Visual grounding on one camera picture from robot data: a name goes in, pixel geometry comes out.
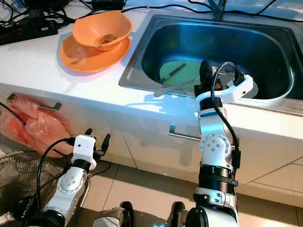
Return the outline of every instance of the white countertop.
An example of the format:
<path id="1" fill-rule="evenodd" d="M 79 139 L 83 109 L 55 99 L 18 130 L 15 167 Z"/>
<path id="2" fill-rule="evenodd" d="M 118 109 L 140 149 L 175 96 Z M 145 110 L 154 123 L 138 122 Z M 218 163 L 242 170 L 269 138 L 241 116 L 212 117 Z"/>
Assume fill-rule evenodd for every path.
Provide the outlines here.
<path id="1" fill-rule="evenodd" d="M 87 12 L 86 9 L 79 6 L 71 6 L 67 10 L 69 16 L 73 18 Z M 128 11 L 125 14 L 133 23 L 133 31 L 130 34 L 131 48 L 119 63 L 98 73 L 74 72 L 62 64 L 60 60 L 61 43 L 71 35 L 73 25 L 60 29 L 58 35 L 3 45 L 0 46 L 0 85 L 13 91 L 63 102 L 69 101 L 121 112 L 141 112 L 145 115 L 172 119 L 172 121 L 183 120 L 194 123 L 196 122 L 194 99 L 172 95 L 154 98 L 152 92 L 125 88 L 118 84 L 149 18 L 152 14 L 159 12 L 176 16 L 211 18 L 211 14 L 198 15 L 175 8 L 161 11 Z M 303 37 L 300 36 L 303 29 L 298 24 L 233 15 L 225 15 L 224 20 L 291 25 L 301 49 L 303 47 Z M 302 117 L 237 105 L 226 105 L 225 107 L 229 121 L 234 127 L 303 139 L 303 135 L 296 131 L 297 126 L 303 124 Z"/>

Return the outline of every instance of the pink plastic bag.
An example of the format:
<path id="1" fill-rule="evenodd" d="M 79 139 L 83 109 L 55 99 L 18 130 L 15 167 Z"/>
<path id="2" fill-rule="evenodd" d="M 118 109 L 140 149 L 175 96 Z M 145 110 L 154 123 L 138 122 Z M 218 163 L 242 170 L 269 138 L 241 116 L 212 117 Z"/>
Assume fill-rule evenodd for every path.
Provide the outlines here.
<path id="1" fill-rule="evenodd" d="M 36 150 L 39 154 L 43 154 L 55 141 L 70 137 L 59 117 L 50 111 L 39 109 L 39 103 L 31 98 L 16 95 L 11 109 L 26 122 L 26 125 L 4 110 L 0 116 L 1 133 Z M 66 155 L 72 152 L 72 146 L 64 142 L 57 144 L 54 149 Z M 61 157 L 53 149 L 47 156 Z"/>

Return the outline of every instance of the tiled floor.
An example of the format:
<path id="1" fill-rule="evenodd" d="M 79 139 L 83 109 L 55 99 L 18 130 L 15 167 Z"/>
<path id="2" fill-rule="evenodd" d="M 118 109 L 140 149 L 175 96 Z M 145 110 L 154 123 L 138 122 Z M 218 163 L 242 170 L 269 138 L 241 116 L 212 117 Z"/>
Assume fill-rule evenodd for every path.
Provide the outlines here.
<path id="1" fill-rule="evenodd" d="M 106 163 L 98 166 L 106 168 Z M 91 227 L 102 210 L 130 201 L 135 209 L 135 227 L 152 227 L 167 219 L 174 201 L 193 207 L 196 184 L 113 164 L 109 171 L 91 179 L 88 197 L 77 227 Z M 303 227 L 303 208 L 238 194 L 242 227 Z"/>

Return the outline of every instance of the cabinet handle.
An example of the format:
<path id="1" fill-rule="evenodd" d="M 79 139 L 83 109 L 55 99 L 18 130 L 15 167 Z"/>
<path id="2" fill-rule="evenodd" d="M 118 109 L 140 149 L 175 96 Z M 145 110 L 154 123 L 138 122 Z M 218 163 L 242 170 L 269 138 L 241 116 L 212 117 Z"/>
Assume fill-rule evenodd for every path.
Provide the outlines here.
<path id="1" fill-rule="evenodd" d="M 200 141 L 201 140 L 201 138 L 199 138 L 199 137 L 188 136 L 188 135 L 184 135 L 184 134 L 180 134 L 180 133 L 175 133 L 175 129 L 176 129 L 175 125 L 170 125 L 170 127 L 169 127 L 169 135 L 170 136 L 175 136 L 175 137 L 179 137 L 179 138 L 183 138 L 183 139 L 187 139 L 187 140 L 194 140 L 194 141 Z"/>
<path id="2" fill-rule="evenodd" d="M 12 103 L 14 97 L 15 97 L 15 94 L 10 94 L 10 96 L 6 99 L 6 101 Z M 40 109 L 44 109 L 44 110 L 50 110 L 50 111 L 57 112 L 57 111 L 60 110 L 61 106 L 62 106 L 61 103 L 56 103 L 53 107 L 49 107 L 49 106 L 45 106 L 45 105 L 40 105 L 39 108 Z"/>

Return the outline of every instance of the kitchen sink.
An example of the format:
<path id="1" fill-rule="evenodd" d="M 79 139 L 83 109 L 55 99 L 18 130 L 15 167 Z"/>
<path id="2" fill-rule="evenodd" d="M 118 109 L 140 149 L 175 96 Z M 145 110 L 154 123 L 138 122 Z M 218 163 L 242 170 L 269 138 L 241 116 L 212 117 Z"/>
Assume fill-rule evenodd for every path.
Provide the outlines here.
<path id="1" fill-rule="evenodd" d="M 159 83 L 165 63 L 204 59 L 215 67 L 232 61 L 253 77 L 258 94 L 238 104 L 284 111 L 301 103 L 303 110 L 303 56 L 287 27 L 154 15 L 119 84 L 154 91 L 166 87 Z M 170 93 L 194 96 L 181 88 Z"/>

